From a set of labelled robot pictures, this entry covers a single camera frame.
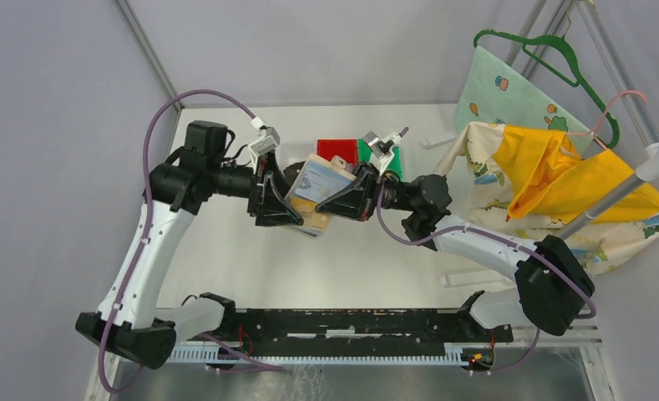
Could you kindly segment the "beige card holder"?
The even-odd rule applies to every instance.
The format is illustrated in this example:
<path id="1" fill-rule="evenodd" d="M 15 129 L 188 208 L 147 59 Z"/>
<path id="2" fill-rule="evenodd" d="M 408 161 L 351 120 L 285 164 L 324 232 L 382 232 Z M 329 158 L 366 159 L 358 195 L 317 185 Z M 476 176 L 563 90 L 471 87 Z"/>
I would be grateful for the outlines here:
<path id="1" fill-rule="evenodd" d="M 320 237 L 330 225 L 330 215 L 315 212 L 315 207 L 350 184 L 355 176 L 347 169 L 351 164 L 335 156 L 331 161 L 310 154 L 300 175 L 285 199 L 304 219 L 303 226 L 292 226 L 306 236 Z"/>

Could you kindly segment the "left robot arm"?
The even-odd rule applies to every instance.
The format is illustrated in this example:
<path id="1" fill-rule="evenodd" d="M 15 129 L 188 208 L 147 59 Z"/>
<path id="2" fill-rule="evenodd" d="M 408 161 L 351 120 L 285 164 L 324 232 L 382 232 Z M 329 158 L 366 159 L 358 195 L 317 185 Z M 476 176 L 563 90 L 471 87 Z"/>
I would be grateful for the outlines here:
<path id="1" fill-rule="evenodd" d="M 184 144 L 148 175 L 140 224 L 109 294 L 94 312 L 79 314 L 75 329 L 105 353 L 145 368 L 165 364 L 176 344 L 208 332 L 217 340 L 237 329 L 235 303 L 213 294 L 181 307 L 157 307 L 160 289 L 181 239 L 213 195 L 246 199 L 257 226 L 301 226 L 286 200 L 290 190 L 275 150 L 280 137 L 259 119 L 258 138 L 247 149 L 248 166 L 227 156 L 235 134 L 225 125 L 196 120 Z"/>

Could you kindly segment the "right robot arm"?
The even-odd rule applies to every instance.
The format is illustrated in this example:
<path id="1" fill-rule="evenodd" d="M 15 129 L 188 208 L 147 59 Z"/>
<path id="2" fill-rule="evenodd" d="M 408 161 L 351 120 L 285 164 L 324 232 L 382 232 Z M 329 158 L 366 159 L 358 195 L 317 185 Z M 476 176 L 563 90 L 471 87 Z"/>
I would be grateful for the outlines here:
<path id="1" fill-rule="evenodd" d="M 366 163 L 356 173 L 352 183 L 321 201 L 316 210 L 355 221 L 376 216 L 382 227 L 384 210 L 406 211 L 402 236 L 386 229 L 395 241 L 461 256 L 513 283 L 511 289 L 476 292 L 468 298 L 457 319 L 463 338 L 478 341 L 490 329 L 512 324 L 561 336 L 574 321 L 596 315 L 595 286 L 559 237 L 507 236 L 462 219 L 449 210 L 452 198 L 443 175 L 405 182 L 392 173 L 379 175 Z"/>

